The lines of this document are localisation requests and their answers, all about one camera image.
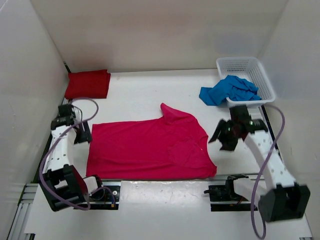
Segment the red t-shirt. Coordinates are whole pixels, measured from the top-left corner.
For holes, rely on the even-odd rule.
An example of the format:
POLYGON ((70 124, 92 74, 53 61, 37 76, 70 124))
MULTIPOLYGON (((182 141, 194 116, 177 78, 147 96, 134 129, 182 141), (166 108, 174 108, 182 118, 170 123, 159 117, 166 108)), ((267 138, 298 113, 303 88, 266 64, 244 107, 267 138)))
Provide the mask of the red t-shirt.
POLYGON ((105 99, 108 95, 111 74, 106 69, 68 74, 68 86, 64 97, 105 99))

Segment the pink t-shirt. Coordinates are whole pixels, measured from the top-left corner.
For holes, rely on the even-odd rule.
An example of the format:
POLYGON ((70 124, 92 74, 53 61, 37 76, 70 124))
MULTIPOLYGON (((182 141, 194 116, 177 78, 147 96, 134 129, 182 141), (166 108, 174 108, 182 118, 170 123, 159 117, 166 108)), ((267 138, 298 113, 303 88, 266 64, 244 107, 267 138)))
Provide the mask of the pink t-shirt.
POLYGON ((190 113, 160 105, 162 116, 93 124, 86 176, 115 180, 214 177, 208 135, 190 113))

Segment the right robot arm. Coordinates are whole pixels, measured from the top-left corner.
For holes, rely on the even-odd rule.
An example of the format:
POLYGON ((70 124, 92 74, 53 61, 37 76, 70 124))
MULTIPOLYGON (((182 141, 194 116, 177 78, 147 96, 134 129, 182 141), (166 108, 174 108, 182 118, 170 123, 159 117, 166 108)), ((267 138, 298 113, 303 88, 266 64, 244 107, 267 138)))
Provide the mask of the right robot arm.
POLYGON ((229 112, 230 119, 219 121, 210 142, 219 141, 222 151, 233 152, 238 141, 243 140, 262 171, 265 187, 244 174, 234 174, 227 177, 224 187, 210 186, 206 190, 211 200, 236 201, 243 197, 253 202, 267 223, 302 218, 311 192, 288 171, 267 125, 262 119, 253 119, 245 105, 231 107, 229 112))

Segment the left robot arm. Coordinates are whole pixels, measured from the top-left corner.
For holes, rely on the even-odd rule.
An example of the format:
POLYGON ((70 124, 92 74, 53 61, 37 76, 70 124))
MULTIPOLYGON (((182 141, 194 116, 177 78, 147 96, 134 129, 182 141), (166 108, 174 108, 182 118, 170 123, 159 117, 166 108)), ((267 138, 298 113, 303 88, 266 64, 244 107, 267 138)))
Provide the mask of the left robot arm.
POLYGON ((41 162, 40 187, 54 211, 69 207, 83 207, 84 203, 100 200, 105 188, 97 175, 82 177, 74 165, 74 145, 91 143, 88 122, 82 111, 72 104, 58 107, 57 117, 51 121, 52 142, 41 162))

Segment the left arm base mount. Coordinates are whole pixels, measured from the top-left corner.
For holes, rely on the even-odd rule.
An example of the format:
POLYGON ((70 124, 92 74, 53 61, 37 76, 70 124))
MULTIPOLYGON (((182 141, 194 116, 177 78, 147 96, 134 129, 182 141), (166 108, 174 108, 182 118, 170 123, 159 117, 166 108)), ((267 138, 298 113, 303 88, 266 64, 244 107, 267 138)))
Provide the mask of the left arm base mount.
POLYGON ((90 196, 91 210, 109 210, 116 211, 119 209, 121 196, 120 181, 104 181, 103 186, 109 188, 96 191, 90 196))

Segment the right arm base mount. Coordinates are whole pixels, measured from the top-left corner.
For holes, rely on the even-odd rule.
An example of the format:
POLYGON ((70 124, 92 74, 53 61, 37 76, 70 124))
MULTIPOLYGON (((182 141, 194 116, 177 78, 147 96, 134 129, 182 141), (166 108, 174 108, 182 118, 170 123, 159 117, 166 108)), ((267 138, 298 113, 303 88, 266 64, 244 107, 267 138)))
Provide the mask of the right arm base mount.
POLYGON ((229 193, 225 185, 209 185, 203 191, 209 197, 211 212, 249 212, 250 202, 243 196, 229 193))

